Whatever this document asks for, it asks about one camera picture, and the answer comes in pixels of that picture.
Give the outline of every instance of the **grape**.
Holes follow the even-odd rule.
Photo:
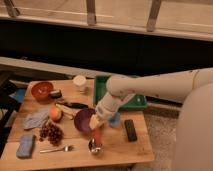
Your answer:
[[[59,128],[55,124],[52,124],[51,122],[42,126],[41,130],[39,130],[39,135],[39,141],[43,141],[44,138],[47,137],[48,141],[54,146],[59,145],[60,141],[63,138],[63,132],[61,128]]]

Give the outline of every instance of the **spoon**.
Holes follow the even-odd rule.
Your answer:
[[[74,149],[74,147],[72,145],[67,145],[67,146],[62,147],[62,148],[41,150],[40,153],[50,153],[50,152],[56,152],[56,151],[68,152],[68,151],[72,151],[73,149]]]
[[[97,146],[95,144],[94,138],[89,141],[88,147],[89,147],[90,152],[94,155],[100,153],[100,151],[101,151],[101,146]]]

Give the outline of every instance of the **black wall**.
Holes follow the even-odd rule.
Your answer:
[[[213,66],[213,42],[0,20],[0,56],[151,75]]]

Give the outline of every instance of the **gray fabric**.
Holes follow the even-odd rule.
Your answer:
[[[48,120],[49,109],[40,109],[37,112],[28,114],[24,120],[23,128],[32,129],[36,127],[42,127],[42,125]]]

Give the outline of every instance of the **green basket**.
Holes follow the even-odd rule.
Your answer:
[[[106,82],[110,76],[96,76],[94,83],[93,106],[96,106],[99,100],[106,93]],[[143,95],[135,95],[128,103],[121,106],[120,110],[140,110],[147,107],[146,97]]]

